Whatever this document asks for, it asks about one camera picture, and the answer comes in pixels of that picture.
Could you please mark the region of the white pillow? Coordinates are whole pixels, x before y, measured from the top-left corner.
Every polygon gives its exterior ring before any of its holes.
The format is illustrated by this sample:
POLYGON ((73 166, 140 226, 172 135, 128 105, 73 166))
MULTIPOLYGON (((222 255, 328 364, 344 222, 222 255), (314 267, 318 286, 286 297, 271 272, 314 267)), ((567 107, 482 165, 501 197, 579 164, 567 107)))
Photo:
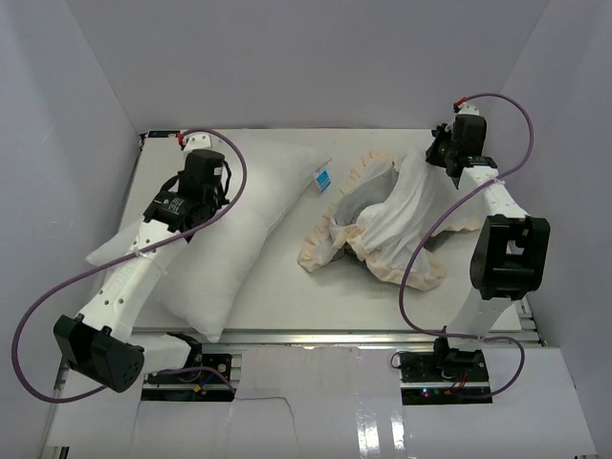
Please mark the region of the white pillow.
POLYGON ((240 186, 245 190, 228 214, 198 231, 172 261, 144 303, 139 328, 183 325, 218 341, 266 239, 329 160, 313 147, 245 130, 214 148, 229 163, 229 195, 240 186))

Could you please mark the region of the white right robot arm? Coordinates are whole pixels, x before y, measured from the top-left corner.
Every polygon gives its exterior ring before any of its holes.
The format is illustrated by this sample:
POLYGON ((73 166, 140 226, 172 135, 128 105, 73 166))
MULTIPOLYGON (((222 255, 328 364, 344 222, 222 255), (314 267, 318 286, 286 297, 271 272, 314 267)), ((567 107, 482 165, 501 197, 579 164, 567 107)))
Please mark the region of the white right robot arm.
POLYGON ((436 128, 426 151, 426 161, 442 167, 465 196, 488 184, 476 195, 484 217, 470 260, 472 288, 446 336, 434 341, 432 371, 446 382, 480 366, 478 340, 515 301, 539 288, 549 243, 548 221, 528 215, 498 179, 494 160, 482 155, 486 134, 482 116, 458 113, 452 124, 436 128))

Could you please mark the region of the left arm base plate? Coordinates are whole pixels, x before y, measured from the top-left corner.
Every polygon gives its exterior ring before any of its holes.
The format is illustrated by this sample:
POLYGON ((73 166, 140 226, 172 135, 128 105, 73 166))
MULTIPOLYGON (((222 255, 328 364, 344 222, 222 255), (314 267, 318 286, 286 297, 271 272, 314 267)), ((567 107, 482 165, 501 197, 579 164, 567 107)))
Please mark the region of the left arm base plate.
POLYGON ((202 354, 192 363, 195 370, 158 373, 145 377, 141 400, 168 403, 228 403, 234 399, 231 354, 202 354))

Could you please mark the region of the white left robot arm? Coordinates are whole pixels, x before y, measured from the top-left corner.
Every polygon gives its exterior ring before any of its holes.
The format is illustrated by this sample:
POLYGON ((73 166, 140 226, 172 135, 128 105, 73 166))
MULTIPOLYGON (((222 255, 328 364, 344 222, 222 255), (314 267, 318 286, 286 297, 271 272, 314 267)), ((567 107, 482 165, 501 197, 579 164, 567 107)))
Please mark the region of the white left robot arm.
POLYGON ((199 344, 183 334, 132 339, 136 319, 171 261, 191 239, 191 229, 227 204, 223 154, 197 149, 169 179, 143 214, 131 244, 131 260, 117 266, 76 317, 60 317, 54 336, 77 373, 121 393, 140 374, 170 370, 180 381, 202 370, 199 344))

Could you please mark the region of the grey and cream pillowcase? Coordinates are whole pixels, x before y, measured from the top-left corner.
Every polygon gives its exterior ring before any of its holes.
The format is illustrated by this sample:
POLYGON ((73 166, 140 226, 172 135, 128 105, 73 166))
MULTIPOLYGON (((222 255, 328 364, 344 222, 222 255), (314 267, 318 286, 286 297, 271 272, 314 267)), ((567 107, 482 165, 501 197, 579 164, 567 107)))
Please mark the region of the grey and cream pillowcase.
POLYGON ((382 282, 426 292, 446 276, 442 262, 417 246, 461 197, 446 172, 411 147, 403 155, 362 156, 302 246, 298 264, 312 273, 349 251, 382 282))

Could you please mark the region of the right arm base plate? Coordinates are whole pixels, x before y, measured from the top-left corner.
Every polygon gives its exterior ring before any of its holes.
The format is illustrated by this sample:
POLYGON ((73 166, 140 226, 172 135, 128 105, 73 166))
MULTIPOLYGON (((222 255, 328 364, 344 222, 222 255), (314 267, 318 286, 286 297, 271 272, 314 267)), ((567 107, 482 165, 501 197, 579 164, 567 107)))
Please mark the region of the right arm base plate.
POLYGON ((403 406, 491 404, 492 388, 484 355, 474 363, 443 367, 433 352, 398 351, 390 366, 399 372, 403 406))

